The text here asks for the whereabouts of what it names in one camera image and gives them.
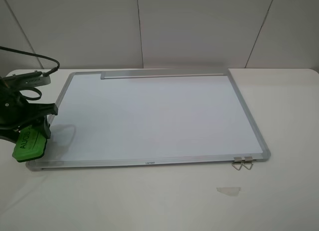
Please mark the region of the black green gripper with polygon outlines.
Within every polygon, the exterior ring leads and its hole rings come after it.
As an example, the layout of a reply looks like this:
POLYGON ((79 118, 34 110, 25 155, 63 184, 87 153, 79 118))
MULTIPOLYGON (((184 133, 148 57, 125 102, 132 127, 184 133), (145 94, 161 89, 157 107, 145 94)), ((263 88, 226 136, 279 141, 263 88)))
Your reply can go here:
POLYGON ((0 139, 12 143, 18 141, 20 130, 33 125, 44 138, 50 139, 48 115, 58 115, 58 107, 52 104, 37 104, 42 92, 38 87, 9 87, 0 79, 0 139))

